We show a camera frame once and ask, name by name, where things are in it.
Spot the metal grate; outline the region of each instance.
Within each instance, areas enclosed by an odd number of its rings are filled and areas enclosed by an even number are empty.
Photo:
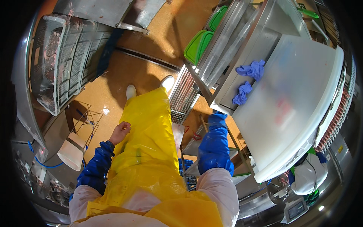
[[[185,65],[181,68],[176,85],[170,96],[171,121],[182,124],[199,98],[198,92],[193,88],[194,79]]]

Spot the yellow apron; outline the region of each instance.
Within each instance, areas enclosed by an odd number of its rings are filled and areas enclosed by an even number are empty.
[[[165,88],[129,99],[122,121],[131,124],[131,132],[115,146],[105,194],[88,203],[87,218],[132,212],[158,219],[168,226],[199,222],[205,226],[222,226],[216,203],[204,192],[188,192],[179,175]],[[161,203],[147,213],[121,208],[138,189],[150,192]]]

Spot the white plastic container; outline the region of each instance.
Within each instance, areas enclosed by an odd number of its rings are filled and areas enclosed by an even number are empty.
[[[258,183],[287,171],[312,146],[343,58],[340,47],[282,35],[263,78],[232,115],[259,170]]]
[[[70,133],[58,151],[58,157],[75,171],[80,171],[83,156],[86,152],[86,142],[77,134]]]

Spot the hand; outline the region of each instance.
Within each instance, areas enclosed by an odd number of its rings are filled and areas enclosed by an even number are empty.
[[[116,144],[119,144],[121,143],[126,135],[128,133],[130,133],[130,130],[131,130],[131,124],[128,123],[128,122],[121,122],[121,124],[119,124],[118,126],[116,126],[116,128],[114,129],[109,141],[114,145],[116,146]]]

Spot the white boot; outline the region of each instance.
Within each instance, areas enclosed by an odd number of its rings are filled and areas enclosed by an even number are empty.
[[[175,82],[174,77],[168,75],[161,81],[160,88],[164,87],[166,89],[166,92],[168,93],[173,88],[174,82]]]
[[[126,89],[127,100],[136,97],[136,88],[134,85],[129,85]]]

